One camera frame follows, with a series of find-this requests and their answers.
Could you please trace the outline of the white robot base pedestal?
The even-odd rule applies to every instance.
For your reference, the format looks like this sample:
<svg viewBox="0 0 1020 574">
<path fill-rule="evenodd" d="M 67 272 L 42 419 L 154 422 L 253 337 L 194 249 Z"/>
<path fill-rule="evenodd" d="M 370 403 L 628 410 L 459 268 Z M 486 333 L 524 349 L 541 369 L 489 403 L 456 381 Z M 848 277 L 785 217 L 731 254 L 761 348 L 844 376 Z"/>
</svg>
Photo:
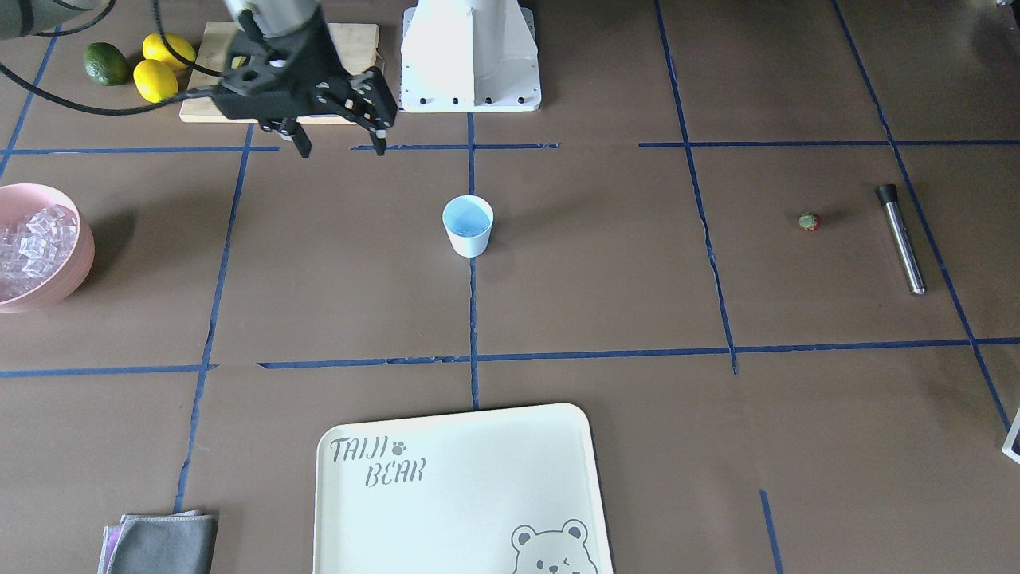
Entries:
<svg viewBox="0 0 1020 574">
<path fill-rule="evenodd" d="M 517 1 L 419 1 L 403 14 L 398 105 L 408 113 L 536 112 L 536 19 Z"/>
</svg>

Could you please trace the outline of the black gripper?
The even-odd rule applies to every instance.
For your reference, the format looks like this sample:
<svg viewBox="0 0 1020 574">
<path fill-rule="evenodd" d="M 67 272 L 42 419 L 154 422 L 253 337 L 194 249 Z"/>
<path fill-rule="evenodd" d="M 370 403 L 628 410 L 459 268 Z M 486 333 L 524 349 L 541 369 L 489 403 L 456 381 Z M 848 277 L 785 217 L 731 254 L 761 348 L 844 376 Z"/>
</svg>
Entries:
<svg viewBox="0 0 1020 574">
<path fill-rule="evenodd" d="M 339 75 L 320 81 L 293 81 L 290 86 L 241 95 L 215 87 L 215 108 L 230 120 L 251 120 L 262 131 L 290 137 L 303 159 L 309 159 L 312 144 L 300 117 L 338 116 L 375 136 L 375 153 L 385 156 L 387 131 L 396 124 L 398 106 L 380 68 L 367 68 L 358 75 Z"/>
</svg>

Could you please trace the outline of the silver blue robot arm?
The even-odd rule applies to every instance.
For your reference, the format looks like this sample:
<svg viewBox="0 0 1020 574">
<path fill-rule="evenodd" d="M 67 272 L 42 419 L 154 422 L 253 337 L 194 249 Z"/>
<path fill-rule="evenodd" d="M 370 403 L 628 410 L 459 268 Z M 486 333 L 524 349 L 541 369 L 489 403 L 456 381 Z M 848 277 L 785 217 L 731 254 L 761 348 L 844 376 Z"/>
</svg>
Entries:
<svg viewBox="0 0 1020 574">
<path fill-rule="evenodd" d="M 95 108 L 47 92 L 10 68 L 2 73 L 29 93 L 95 116 L 134 116 L 208 99 L 227 120 L 277 133 L 303 157 L 312 149 L 303 117 L 335 116 L 367 131 L 375 153 L 386 153 L 397 102 L 380 68 L 371 66 L 357 75 L 345 68 L 319 2 L 230 1 L 226 8 L 236 32 L 216 83 L 160 96 L 138 108 Z"/>
</svg>

